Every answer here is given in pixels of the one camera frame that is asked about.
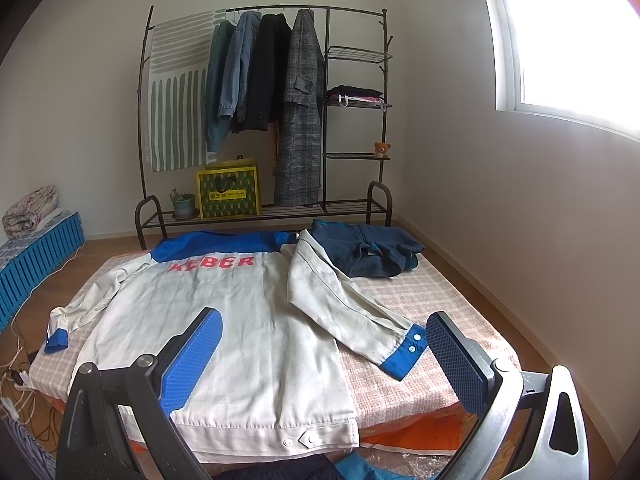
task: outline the window frame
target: window frame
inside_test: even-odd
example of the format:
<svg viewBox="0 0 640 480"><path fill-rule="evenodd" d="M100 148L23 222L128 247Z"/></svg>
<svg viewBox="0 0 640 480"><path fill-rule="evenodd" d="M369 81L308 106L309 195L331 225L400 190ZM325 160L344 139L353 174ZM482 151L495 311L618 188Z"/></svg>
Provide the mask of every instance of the window frame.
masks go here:
<svg viewBox="0 0 640 480"><path fill-rule="evenodd" d="M565 108L525 103L516 28L509 13L508 0L486 0L486 3L494 40L496 110L568 120L574 123L586 124L587 126L595 126L633 140L640 140L640 130L629 128L605 118L574 112Z"/></svg>

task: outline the gray striped fabric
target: gray striped fabric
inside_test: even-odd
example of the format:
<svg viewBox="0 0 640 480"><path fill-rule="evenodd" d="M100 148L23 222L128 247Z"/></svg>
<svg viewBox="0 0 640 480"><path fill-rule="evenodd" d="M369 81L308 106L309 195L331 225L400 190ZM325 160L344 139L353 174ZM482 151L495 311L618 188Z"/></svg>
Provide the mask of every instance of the gray striped fabric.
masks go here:
<svg viewBox="0 0 640 480"><path fill-rule="evenodd" d="M152 171L202 166L206 160L203 98L217 17L201 12L154 28L148 78Z"/></svg>

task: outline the black blazer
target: black blazer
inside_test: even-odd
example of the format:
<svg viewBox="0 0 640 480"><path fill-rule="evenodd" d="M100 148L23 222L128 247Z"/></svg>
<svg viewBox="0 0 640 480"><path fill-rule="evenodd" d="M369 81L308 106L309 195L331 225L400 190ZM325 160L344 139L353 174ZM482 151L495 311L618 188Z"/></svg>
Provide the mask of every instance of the black blazer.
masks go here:
<svg viewBox="0 0 640 480"><path fill-rule="evenodd" d="M282 118L291 29L284 14L265 14L252 56L245 130L266 131Z"/></svg>

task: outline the plaid coat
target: plaid coat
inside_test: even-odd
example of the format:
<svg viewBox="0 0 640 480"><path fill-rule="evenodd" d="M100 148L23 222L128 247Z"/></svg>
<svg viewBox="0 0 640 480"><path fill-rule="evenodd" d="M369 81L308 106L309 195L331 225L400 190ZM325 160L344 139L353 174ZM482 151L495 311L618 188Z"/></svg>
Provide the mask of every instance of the plaid coat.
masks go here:
<svg viewBox="0 0 640 480"><path fill-rule="evenodd" d="M324 59L316 36L314 14L301 9L291 31L278 140L275 191L277 206L318 201L322 153Z"/></svg>

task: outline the pink checkered bedspread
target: pink checkered bedspread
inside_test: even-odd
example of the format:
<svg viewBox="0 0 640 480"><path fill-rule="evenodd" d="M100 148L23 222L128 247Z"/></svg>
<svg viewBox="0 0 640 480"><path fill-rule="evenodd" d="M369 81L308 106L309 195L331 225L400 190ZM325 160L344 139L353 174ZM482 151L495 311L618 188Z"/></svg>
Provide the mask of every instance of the pink checkered bedspread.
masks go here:
<svg viewBox="0 0 640 480"><path fill-rule="evenodd" d="M76 297L83 294L99 276L136 256L128 254L108 260L82 286ZM418 254L418 267L400 276L356 278L356 281L370 296L413 322L424 325L433 312L443 310L465 336L478 341L492 358L506 356L520 368L513 348L421 254ZM65 351L51 355L42 351L38 353L29 371L34 389L66 402L76 359L99 319L100 316L97 316L88 325L72 332ZM399 382L382 373L369 361L339 346L360 428L399 420L416 413L432 412L458 401L429 350L421 356L407 377Z"/></svg>

